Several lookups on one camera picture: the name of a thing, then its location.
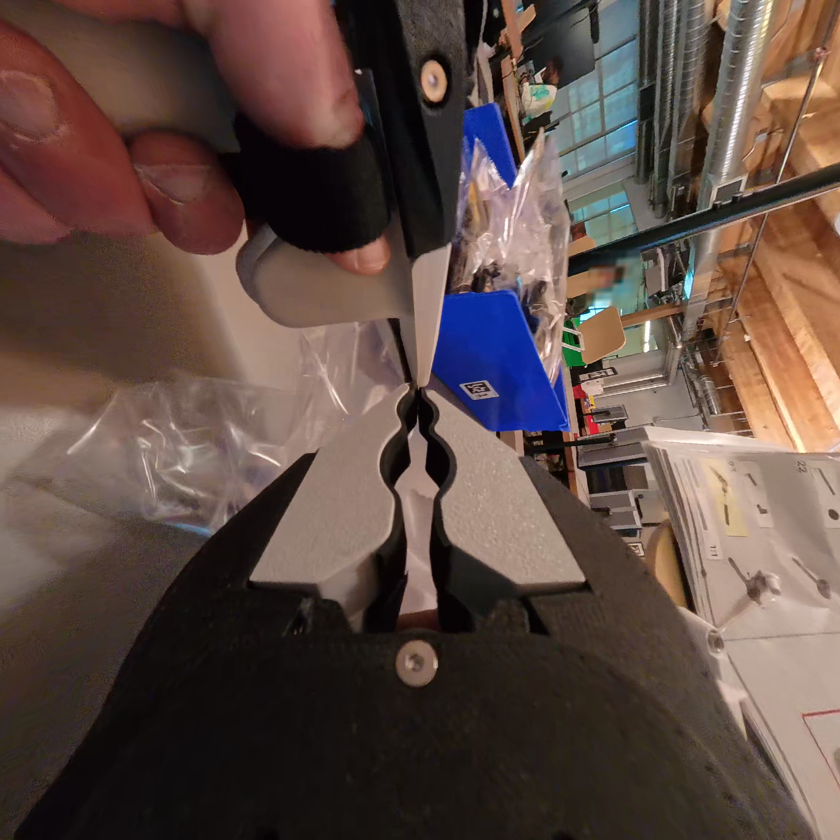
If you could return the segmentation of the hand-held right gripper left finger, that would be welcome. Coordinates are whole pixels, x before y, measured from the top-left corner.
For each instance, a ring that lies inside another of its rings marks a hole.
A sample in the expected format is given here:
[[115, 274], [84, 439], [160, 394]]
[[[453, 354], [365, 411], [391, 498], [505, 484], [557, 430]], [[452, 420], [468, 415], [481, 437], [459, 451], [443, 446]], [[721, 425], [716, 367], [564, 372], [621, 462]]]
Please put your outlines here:
[[321, 446], [250, 583], [336, 602], [368, 632], [394, 630], [407, 583], [396, 482], [414, 424], [415, 391], [400, 385]]

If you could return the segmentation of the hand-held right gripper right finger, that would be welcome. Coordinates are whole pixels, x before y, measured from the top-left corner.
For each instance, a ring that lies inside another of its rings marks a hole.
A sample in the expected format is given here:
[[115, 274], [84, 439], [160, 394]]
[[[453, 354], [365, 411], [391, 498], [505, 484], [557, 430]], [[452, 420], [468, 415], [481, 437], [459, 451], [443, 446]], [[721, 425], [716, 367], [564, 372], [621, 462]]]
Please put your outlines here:
[[443, 630], [472, 631], [501, 603], [586, 586], [514, 449], [429, 390], [417, 395], [417, 425], [436, 486], [429, 559]]

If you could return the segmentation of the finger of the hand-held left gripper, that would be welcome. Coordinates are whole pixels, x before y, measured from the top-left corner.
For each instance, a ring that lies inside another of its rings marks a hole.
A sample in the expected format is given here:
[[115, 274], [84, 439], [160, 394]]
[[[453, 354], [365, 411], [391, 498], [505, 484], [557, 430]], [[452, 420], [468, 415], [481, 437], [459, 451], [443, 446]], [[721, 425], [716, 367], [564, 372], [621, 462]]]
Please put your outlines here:
[[406, 312], [391, 318], [391, 331], [405, 382], [427, 386], [432, 375], [452, 245], [444, 245], [415, 260], [396, 248], [397, 290], [407, 302]]

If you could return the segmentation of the clear plastic bag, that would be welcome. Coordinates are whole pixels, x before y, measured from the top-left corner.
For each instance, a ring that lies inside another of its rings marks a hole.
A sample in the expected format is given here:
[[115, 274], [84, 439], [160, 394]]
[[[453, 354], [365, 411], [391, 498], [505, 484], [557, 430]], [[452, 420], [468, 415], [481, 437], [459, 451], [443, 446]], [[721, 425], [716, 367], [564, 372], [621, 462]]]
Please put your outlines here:
[[387, 321], [297, 332], [287, 388], [191, 374], [120, 387], [48, 433], [12, 481], [111, 520], [203, 537], [403, 383]]

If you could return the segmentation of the person's left hand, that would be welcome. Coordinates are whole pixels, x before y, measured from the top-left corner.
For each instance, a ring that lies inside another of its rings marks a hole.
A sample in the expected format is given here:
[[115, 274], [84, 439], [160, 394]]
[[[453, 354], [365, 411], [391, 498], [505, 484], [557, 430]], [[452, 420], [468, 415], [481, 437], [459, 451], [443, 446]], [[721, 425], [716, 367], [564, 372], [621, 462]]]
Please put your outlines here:
[[[191, 29], [209, 44], [239, 107], [280, 144], [342, 149], [364, 121], [330, 2], [62, 2], [110, 23]], [[2, 22], [2, 240], [56, 243], [74, 232], [160, 231], [177, 248], [231, 248], [245, 210], [202, 142], [147, 132], [125, 143], [64, 65]]]

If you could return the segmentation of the blue plastic bin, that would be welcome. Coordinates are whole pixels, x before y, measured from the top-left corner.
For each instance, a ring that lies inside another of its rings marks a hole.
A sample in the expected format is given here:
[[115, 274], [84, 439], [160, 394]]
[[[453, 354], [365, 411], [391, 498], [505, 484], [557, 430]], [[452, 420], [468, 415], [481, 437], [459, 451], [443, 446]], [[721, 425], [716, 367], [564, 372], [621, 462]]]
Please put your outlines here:
[[[520, 167], [498, 105], [468, 110], [464, 137], [461, 172], [479, 140], [512, 186]], [[569, 432], [563, 364], [552, 385], [513, 292], [445, 294], [433, 372], [491, 432]]]

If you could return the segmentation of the clear bag of small parts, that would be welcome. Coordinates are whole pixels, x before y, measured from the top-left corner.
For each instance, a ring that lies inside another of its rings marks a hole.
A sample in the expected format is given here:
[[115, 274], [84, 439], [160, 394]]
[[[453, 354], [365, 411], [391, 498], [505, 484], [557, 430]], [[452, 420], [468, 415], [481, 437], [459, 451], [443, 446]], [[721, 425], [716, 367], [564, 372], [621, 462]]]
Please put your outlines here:
[[557, 143], [540, 129], [509, 186], [479, 140], [461, 172], [446, 292], [511, 291], [555, 385], [562, 362], [571, 216]]

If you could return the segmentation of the pale wooden chair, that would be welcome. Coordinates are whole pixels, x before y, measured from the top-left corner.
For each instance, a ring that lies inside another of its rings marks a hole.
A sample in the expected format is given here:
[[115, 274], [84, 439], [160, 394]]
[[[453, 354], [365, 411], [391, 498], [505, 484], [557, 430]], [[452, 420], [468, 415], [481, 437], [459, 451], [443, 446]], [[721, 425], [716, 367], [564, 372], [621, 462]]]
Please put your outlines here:
[[583, 365], [614, 355], [626, 344], [621, 313], [616, 307], [604, 308], [581, 321], [578, 332]]

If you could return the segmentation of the white instruction booklet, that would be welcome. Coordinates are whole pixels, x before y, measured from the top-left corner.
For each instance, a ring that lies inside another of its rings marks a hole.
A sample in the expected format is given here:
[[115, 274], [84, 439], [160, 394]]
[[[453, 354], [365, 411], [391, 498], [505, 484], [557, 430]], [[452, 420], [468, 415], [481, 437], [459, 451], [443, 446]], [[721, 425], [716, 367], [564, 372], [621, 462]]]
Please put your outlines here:
[[726, 642], [838, 634], [838, 449], [666, 428], [643, 446], [701, 618]]

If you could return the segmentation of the black metal pole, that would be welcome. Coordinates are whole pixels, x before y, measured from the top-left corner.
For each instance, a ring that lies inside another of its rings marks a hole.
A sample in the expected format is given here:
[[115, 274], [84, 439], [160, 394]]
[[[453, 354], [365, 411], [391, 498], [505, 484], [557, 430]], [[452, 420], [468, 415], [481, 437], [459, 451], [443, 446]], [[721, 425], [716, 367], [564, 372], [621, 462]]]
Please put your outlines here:
[[650, 250], [718, 230], [745, 219], [771, 214], [792, 205], [813, 200], [839, 186], [839, 163], [798, 175], [777, 185], [739, 194], [725, 203], [689, 214], [666, 224], [597, 246], [568, 260], [568, 275], [574, 277], [591, 268], [614, 265]]

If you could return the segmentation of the silver ventilation duct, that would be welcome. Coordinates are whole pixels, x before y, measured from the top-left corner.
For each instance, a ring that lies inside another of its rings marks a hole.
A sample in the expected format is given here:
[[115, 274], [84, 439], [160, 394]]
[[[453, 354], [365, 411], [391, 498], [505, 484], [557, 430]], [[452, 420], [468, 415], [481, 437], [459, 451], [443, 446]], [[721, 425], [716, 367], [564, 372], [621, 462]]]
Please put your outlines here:
[[[743, 186], [743, 156], [749, 127], [761, 93], [763, 63], [772, 38], [774, 1], [732, 1], [723, 39], [717, 87], [712, 100], [709, 137], [700, 179], [697, 208], [706, 210]], [[721, 227], [691, 239], [690, 289], [681, 342], [695, 333], [707, 304], [711, 280], [718, 266]]]

